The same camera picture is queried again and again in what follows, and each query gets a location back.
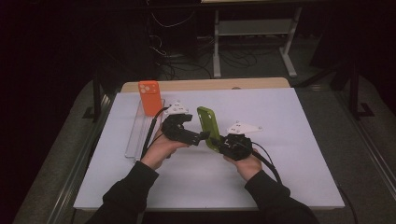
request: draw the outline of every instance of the white table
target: white table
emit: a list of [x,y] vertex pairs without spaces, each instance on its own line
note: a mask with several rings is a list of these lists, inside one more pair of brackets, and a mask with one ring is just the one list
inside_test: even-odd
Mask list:
[[[201,131],[196,114],[200,105],[214,110],[222,135],[237,120],[262,126],[263,132],[247,137],[268,151],[294,199],[312,209],[345,206],[294,89],[163,91],[162,98],[165,104],[180,100],[190,109],[192,121],[184,126],[193,132]],[[77,209],[97,209],[102,196],[134,166],[124,153],[139,100],[137,92],[117,95],[75,201]],[[204,141],[179,149],[157,172],[148,211],[256,209],[233,165]]]

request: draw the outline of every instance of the person's left hand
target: person's left hand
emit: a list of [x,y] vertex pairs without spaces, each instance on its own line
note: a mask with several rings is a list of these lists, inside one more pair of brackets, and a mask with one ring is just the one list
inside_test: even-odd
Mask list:
[[160,168],[163,160],[175,153],[178,148],[189,146],[185,143],[169,140],[161,132],[161,127],[155,133],[153,140],[154,142],[148,148],[146,155],[140,160],[153,170]]

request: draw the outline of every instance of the person's right hand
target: person's right hand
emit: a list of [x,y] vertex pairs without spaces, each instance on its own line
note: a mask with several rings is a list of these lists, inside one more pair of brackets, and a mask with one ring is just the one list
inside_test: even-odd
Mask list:
[[229,161],[230,163],[236,166],[236,170],[238,173],[244,178],[246,181],[249,181],[251,177],[257,174],[260,170],[262,170],[262,162],[257,159],[255,156],[251,155],[247,158],[235,161],[229,157],[223,156],[224,160]]

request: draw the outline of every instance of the dark background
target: dark background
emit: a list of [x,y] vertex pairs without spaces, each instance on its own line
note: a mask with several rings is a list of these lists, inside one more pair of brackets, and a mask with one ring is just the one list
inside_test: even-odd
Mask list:
[[[1,223],[12,222],[74,100],[93,75],[99,76],[110,94],[125,81],[156,77],[158,68],[149,49],[146,14],[86,13],[76,10],[78,4],[64,0],[0,2]],[[207,11],[197,13],[197,22],[189,28],[191,34],[212,32],[210,15]],[[321,35],[327,28],[313,65],[327,68],[346,56],[353,58],[360,74],[376,85],[396,114],[394,15],[392,4],[378,1],[305,7],[297,33]],[[183,38],[193,41],[194,36]]]

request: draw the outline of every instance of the floor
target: floor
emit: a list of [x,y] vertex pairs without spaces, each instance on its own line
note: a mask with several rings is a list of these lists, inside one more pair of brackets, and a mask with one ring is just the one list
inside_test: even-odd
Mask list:
[[[175,53],[160,60],[162,74],[159,79],[213,77],[212,39],[202,37],[199,41],[198,59]],[[318,43],[313,36],[297,36],[293,42],[290,57],[298,74],[295,78],[287,75],[277,51],[284,42],[282,36],[223,38],[220,41],[221,78],[285,77],[290,85],[294,85],[321,71],[309,66]],[[375,115],[355,120],[347,110],[348,85],[342,91],[332,91],[329,88],[332,76],[330,74],[307,88],[296,89],[334,181],[347,196],[344,197],[345,208],[315,211],[315,214],[320,223],[325,224],[357,223],[354,212],[360,224],[394,223],[396,197],[392,174],[396,172],[396,118],[382,103],[374,86],[361,78],[360,103],[367,103]],[[105,99],[102,105],[105,115],[111,101]],[[84,223],[92,215],[92,212],[72,208],[92,145],[105,120],[101,118],[93,123],[92,119],[84,119],[88,107],[92,107],[91,83],[76,99],[15,223]],[[208,213],[204,219],[197,219],[201,215],[151,213],[145,216],[143,223],[159,220],[158,223],[193,223],[194,220],[246,223],[245,219],[236,217],[253,216],[251,213]]]

